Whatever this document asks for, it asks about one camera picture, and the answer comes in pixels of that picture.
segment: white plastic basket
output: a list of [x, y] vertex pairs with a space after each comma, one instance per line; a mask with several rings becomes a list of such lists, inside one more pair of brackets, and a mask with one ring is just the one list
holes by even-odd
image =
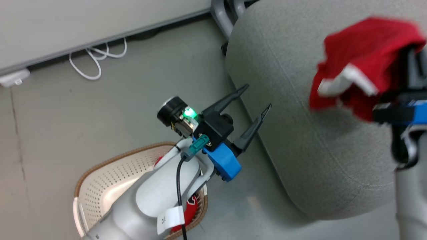
[[[135, 149], [94, 166], [79, 179], [74, 191], [73, 214], [81, 237], [110, 209], [111, 205], [144, 173], [153, 170], [160, 156], [174, 145], [157, 143]], [[206, 185], [196, 194], [199, 203], [190, 230], [197, 226], [208, 208]], [[165, 239], [175, 239], [182, 231], [169, 234]]]

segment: green led light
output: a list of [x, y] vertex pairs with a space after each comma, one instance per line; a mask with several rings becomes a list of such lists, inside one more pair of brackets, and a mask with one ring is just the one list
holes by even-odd
[[192, 108], [189, 108], [189, 109], [187, 109], [187, 110], [184, 111], [183, 116], [184, 117], [195, 118], [197, 116], [197, 113]]

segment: red cloth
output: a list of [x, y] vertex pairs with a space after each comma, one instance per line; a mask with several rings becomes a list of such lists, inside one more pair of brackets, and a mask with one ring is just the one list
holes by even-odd
[[[154, 164], [157, 165], [157, 163], [163, 158], [163, 156], [160, 156], [156, 163]], [[196, 215], [197, 212], [197, 208], [199, 207], [199, 203], [197, 202], [197, 198], [193, 195], [191, 197], [191, 199], [189, 199], [187, 201], [187, 208], [185, 208], [185, 212], [184, 212], [184, 220], [185, 220], [185, 225], [187, 226], [188, 224], [191, 223], [191, 221], [193, 220], [194, 216]], [[181, 225], [179, 226], [175, 226], [173, 227], [170, 232], [176, 232], [181, 230]]]
[[[421, 50], [425, 44], [426, 38], [415, 24], [396, 19], [367, 18], [329, 35], [325, 39], [326, 60], [318, 64], [313, 79], [310, 108], [321, 110], [335, 106], [339, 98], [356, 116], [372, 121], [372, 108], [379, 96], [401, 86], [405, 65], [398, 61], [400, 50], [409, 45]], [[358, 68], [376, 87], [373, 88], [375, 94], [369, 97], [353, 83], [338, 96], [320, 96], [321, 82], [337, 78], [346, 66]]]

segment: black camera lens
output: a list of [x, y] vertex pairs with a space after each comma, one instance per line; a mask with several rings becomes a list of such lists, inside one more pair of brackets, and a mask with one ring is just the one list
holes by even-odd
[[166, 126], [179, 121], [179, 116], [188, 105], [179, 97], [173, 97], [166, 101], [157, 113], [157, 118]]

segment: gray floor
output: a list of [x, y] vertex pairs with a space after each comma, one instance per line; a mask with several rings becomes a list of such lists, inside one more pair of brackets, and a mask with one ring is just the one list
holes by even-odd
[[[233, 90], [224, 41], [211, 19], [202, 20], [130, 42], [124, 58], [101, 62], [97, 82], [64, 62], [0, 89], [1, 239], [78, 239], [71, 206], [82, 173], [125, 151], [178, 140], [156, 119], [167, 98], [179, 95], [201, 110]], [[75, 62], [88, 73], [96, 69], [88, 57]], [[227, 111], [234, 138], [249, 120], [239, 102]], [[189, 239], [398, 239], [393, 203], [352, 219], [313, 222], [290, 203], [260, 142], [240, 161], [234, 181], [208, 183], [207, 215]]]

